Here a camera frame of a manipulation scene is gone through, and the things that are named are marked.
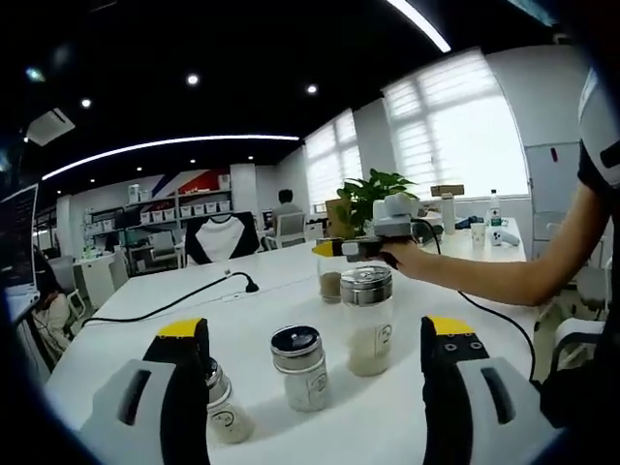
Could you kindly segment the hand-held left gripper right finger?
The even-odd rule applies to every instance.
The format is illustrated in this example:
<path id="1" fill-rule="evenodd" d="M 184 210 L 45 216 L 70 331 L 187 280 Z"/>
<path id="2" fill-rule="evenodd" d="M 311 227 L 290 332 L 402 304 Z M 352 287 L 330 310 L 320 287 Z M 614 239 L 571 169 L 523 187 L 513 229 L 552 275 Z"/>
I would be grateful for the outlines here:
<path id="1" fill-rule="evenodd" d="M 426 316 L 419 342 L 425 464 L 533 464 L 556 439 L 538 390 L 470 326 Z"/>

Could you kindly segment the person's right hand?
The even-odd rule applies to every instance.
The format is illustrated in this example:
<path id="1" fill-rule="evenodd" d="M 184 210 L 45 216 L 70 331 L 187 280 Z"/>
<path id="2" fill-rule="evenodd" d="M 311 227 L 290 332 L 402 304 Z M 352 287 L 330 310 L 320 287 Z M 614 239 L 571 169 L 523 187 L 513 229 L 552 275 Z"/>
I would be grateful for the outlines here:
<path id="1" fill-rule="evenodd" d="M 382 245 L 382 253 L 395 261 L 395 267 L 403 275 L 420 281 L 428 281 L 429 266 L 434 256 L 420 250 L 413 240 L 388 241 Z"/>

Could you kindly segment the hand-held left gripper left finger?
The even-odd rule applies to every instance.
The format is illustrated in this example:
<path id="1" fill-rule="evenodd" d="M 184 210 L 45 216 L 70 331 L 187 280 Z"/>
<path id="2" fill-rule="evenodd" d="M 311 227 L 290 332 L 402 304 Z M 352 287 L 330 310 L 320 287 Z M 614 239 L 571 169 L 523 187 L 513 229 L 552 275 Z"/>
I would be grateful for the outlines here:
<path id="1" fill-rule="evenodd" d="M 79 438 L 104 464 L 207 464 L 207 320 L 163 327 L 93 396 Z"/>

